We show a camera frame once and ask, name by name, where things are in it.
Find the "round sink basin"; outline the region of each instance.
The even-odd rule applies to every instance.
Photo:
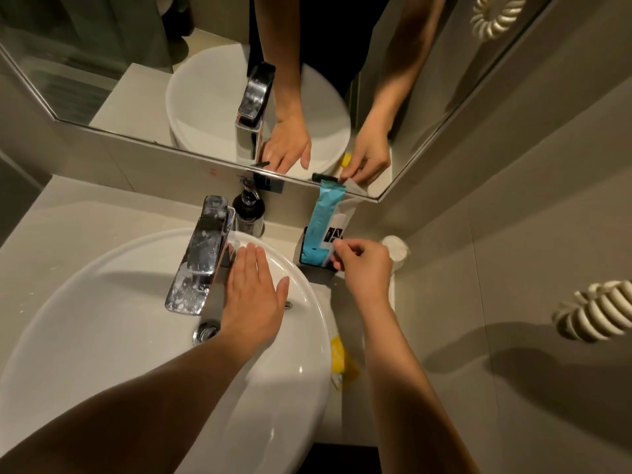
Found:
[[[111,251],[43,305],[0,379],[0,456],[81,401],[193,347],[200,318],[164,308],[191,233],[165,231]],[[231,237],[265,248],[274,282],[291,279],[292,307],[272,346],[234,379],[178,473],[292,472],[327,401],[326,324],[307,279],[289,259],[241,232]],[[214,287],[211,298],[222,291]]]
[[[188,59],[171,76],[167,87],[167,117],[181,148],[225,161],[238,162],[237,108],[246,89],[249,47],[209,48]],[[303,115],[312,137],[308,169],[296,162],[288,176],[312,179],[329,174],[349,142],[351,121],[342,98],[316,70],[303,65]],[[270,97],[264,118],[264,138],[276,123]]]

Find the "soap dispenser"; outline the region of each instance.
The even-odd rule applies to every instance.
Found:
[[[260,238],[264,232],[265,204],[259,197],[255,180],[243,178],[243,191],[233,200],[235,230]]]

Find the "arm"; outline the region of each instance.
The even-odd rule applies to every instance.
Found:
[[[233,378],[278,332],[288,287],[284,278],[275,292],[262,248],[240,248],[217,336],[46,424],[0,459],[0,472],[174,472]]]
[[[387,136],[430,53],[445,3],[446,0],[407,0],[386,50],[373,107],[358,133],[352,160],[343,170],[342,181],[353,177],[359,184],[370,184],[391,165]]]
[[[373,241],[336,241],[336,269],[345,270],[365,329],[365,359],[388,473],[478,473],[408,346],[388,300],[392,262]]]
[[[299,0],[255,0],[255,14],[264,59],[276,66],[273,95],[277,124],[266,143],[267,167],[287,173],[296,160],[307,168],[312,142],[301,104]]]

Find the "blue packet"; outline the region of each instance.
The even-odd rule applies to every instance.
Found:
[[[327,260],[330,251],[321,248],[320,243],[326,235],[329,220],[334,214],[336,205],[343,199],[347,188],[333,181],[320,183],[320,196],[314,206],[312,218],[305,232],[303,252],[300,261],[303,264],[322,266]]]

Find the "chrome faucet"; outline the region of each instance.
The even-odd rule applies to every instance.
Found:
[[[201,216],[171,284],[164,306],[175,313],[199,316],[216,279],[233,262],[228,243],[235,211],[219,196],[204,199]]]
[[[237,109],[237,152],[238,158],[246,164],[261,161],[264,146],[264,114],[273,88],[275,70],[274,65],[266,62],[255,66]]]

